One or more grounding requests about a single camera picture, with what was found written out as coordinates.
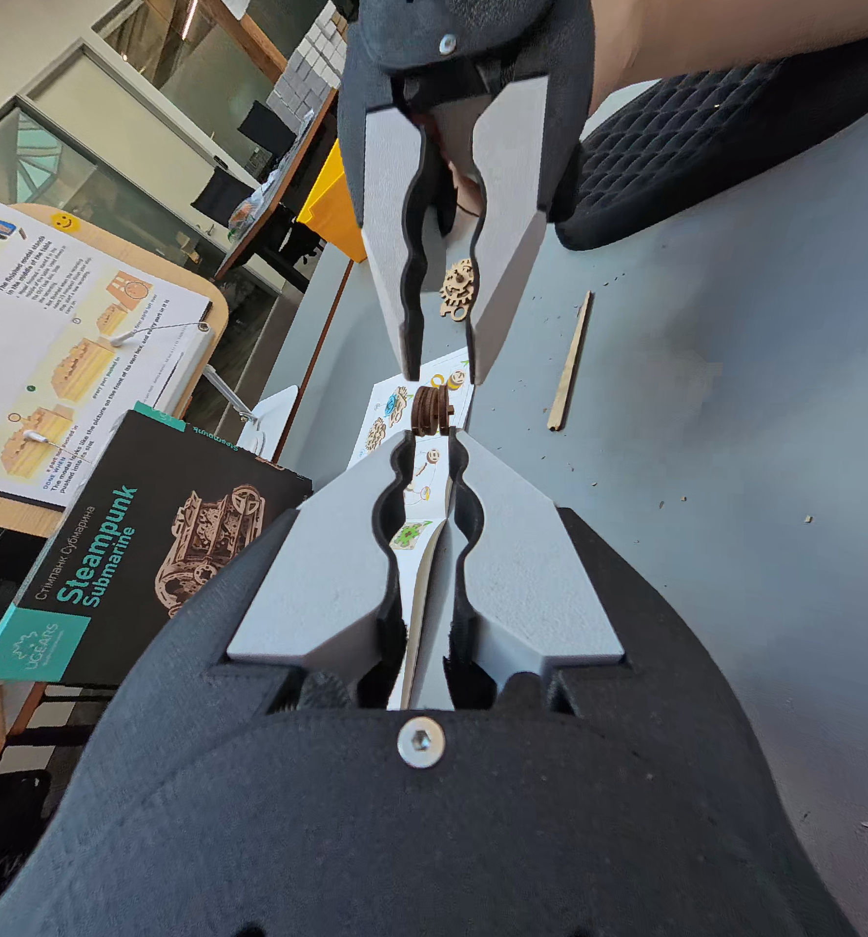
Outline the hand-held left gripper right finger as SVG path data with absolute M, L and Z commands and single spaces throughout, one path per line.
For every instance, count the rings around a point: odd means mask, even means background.
M 466 431 L 452 429 L 460 537 L 444 675 L 454 709 L 490 709 L 525 673 L 615 665 L 623 645 L 555 503 Z

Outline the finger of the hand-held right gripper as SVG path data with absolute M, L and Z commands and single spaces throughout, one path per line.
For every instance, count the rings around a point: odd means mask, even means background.
M 485 199 L 472 247 L 477 277 L 468 351 L 483 385 L 509 334 L 541 244 L 538 205 L 547 77 L 513 81 L 475 123 L 473 159 Z
M 451 189 L 440 147 L 396 107 L 366 118 L 362 235 L 386 333 L 404 378 L 418 381 L 428 273 L 424 225 Z

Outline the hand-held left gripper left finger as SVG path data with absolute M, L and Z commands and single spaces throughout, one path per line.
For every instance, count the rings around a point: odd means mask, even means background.
M 393 535 L 405 522 L 414 436 L 392 438 L 298 510 L 227 655 L 333 673 L 359 706 L 385 709 L 404 660 Z

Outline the dark wooden disc assembly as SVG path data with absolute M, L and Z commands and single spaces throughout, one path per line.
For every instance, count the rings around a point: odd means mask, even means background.
M 450 434 L 450 416 L 454 407 L 450 402 L 446 384 L 422 385 L 413 397 L 411 426 L 417 438 L 447 437 Z

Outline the person's right forearm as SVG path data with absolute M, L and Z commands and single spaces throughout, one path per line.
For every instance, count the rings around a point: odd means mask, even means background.
M 589 113 L 641 81 L 730 70 L 868 38 L 868 1 L 592 1 Z

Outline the black model kit box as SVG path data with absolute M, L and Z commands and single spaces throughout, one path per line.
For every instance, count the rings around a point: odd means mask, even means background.
M 0 683 L 118 687 L 310 479 L 138 403 L 0 620 Z

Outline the person's right hand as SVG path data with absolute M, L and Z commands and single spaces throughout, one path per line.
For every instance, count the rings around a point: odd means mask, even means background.
M 480 217 L 485 200 L 473 156 L 473 130 L 482 112 L 477 101 L 440 104 L 433 109 L 432 118 L 441 155 L 451 170 L 457 205 Z

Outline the yellow storage bin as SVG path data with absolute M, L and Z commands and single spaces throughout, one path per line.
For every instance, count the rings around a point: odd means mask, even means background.
M 328 155 L 296 220 L 356 264 L 367 259 L 343 167 L 339 141 Z

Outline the light wooden gear part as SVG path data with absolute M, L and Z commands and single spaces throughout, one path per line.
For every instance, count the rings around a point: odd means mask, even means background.
M 465 258 L 451 265 L 440 288 L 440 315 L 453 322 L 464 322 L 475 301 L 476 290 L 472 259 Z

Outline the thin wooden stick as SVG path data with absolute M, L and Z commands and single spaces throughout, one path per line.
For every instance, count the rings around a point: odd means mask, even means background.
M 548 412 L 546 428 L 550 432 L 561 431 L 566 423 L 593 300 L 594 293 L 589 290 L 581 304 L 574 334 L 558 381 L 558 388 Z

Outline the black chair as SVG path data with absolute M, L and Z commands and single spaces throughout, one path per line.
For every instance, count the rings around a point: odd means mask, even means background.
M 228 228 L 233 212 L 254 189 L 228 170 L 217 166 L 204 189 L 190 205 L 218 225 Z
M 296 131 L 261 101 L 253 101 L 238 132 L 273 157 L 283 157 L 294 145 Z

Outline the white stand base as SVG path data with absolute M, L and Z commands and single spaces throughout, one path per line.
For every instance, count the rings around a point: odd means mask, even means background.
M 262 399 L 253 407 L 238 445 L 266 462 L 273 462 L 298 395 L 299 386 L 290 385 Z

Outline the illustrated instruction booklet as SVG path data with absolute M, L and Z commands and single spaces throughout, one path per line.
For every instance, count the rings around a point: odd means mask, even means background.
M 419 382 L 396 376 L 374 385 L 349 467 L 387 439 L 411 430 L 413 402 L 420 387 L 446 389 L 453 407 L 450 425 L 465 428 L 475 388 L 470 356 L 463 347 L 422 365 Z M 428 579 L 450 500 L 448 444 L 447 436 L 416 439 L 413 475 L 404 494 L 405 523 L 391 540 L 408 642 L 405 662 L 389 697 L 389 709 L 406 709 L 413 687 Z

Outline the light wooden board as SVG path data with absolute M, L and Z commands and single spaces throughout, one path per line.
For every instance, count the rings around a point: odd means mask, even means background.
M 12 205 L 11 209 L 35 219 L 47 228 L 53 228 L 50 218 L 57 210 L 51 207 L 39 204 L 16 204 Z M 179 369 L 178 375 L 171 379 L 167 397 L 160 404 L 154 405 L 154 408 L 172 417 L 182 418 L 204 374 L 204 369 L 210 363 L 213 351 L 228 325 L 229 311 L 226 299 L 217 285 L 204 277 L 191 273 L 88 221 L 81 219 L 80 221 L 82 230 L 69 233 L 70 237 L 92 250 L 110 256 L 118 261 L 121 267 L 132 266 L 147 275 L 155 275 L 162 281 L 183 287 L 206 298 L 206 312 L 199 328 L 206 334 L 206 338 L 202 340 L 200 350 L 191 352 L 186 358 L 186 364 Z M 11 495 L 0 495 L 0 529 L 48 538 L 59 527 L 63 512 L 62 508 L 22 501 Z

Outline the black mesh wrist rest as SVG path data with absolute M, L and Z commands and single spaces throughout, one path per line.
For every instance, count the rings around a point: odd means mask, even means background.
M 868 113 L 868 39 L 662 79 L 579 150 L 561 245 L 623 240 L 823 143 Z

